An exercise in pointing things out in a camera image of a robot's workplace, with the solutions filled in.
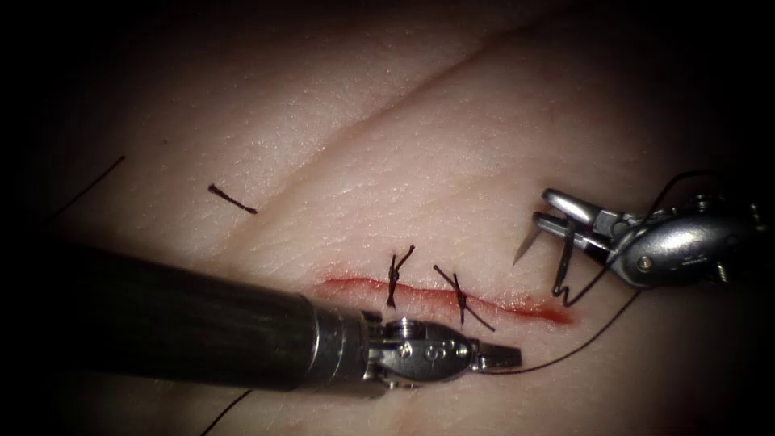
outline cut suture end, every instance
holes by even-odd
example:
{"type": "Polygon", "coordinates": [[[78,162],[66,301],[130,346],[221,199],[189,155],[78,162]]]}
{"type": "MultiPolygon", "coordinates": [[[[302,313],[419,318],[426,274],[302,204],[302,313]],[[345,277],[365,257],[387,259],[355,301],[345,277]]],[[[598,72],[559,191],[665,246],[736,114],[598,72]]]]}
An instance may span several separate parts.
{"type": "Polygon", "coordinates": [[[218,195],[222,199],[230,202],[231,204],[237,206],[238,208],[242,209],[245,212],[248,212],[248,213],[253,214],[253,215],[256,215],[258,213],[258,211],[256,209],[248,208],[244,204],[242,204],[242,203],[236,201],[235,199],[233,199],[232,197],[228,196],[225,192],[223,192],[222,190],[218,189],[218,187],[216,187],[215,183],[210,183],[210,186],[207,187],[207,190],[212,192],[215,195],[218,195]]]}

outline pink skin surface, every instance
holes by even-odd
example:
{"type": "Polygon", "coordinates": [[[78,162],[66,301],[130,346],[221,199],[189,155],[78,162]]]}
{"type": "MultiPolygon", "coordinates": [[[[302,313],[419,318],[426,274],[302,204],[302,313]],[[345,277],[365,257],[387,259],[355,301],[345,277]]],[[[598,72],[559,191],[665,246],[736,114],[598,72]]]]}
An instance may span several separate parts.
{"type": "MultiPolygon", "coordinates": [[[[53,232],[386,320],[443,322],[544,363],[633,291],[606,276],[562,308],[549,294],[561,241],[549,237],[512,266],[541,191],[645,212],[676,172],[727,158],[645,33],[595,10],[557,13],[560,3],[181,14],[84,72],[51,147],[21,164],[22,181],[39,181],[28,207],[45,215],[125,154],[53,232]],[[393,310],[388,267],[410,245],[393,310]],[[495,333],[470,316],[459,324],[433,264],[457,273],[495,333]]],[[[596,270],[575,256],[568,283],[596,270]]],[[[735,355],[709,338],[744,336],[746,303],[712,287],[654,290],[541,371],[379,400],[254,392],[213,434],[692,432],[726,404],[735,355]]],[[[63,380],[63,422],[94,434],[197,434],[241,392],[63,380]]]]}

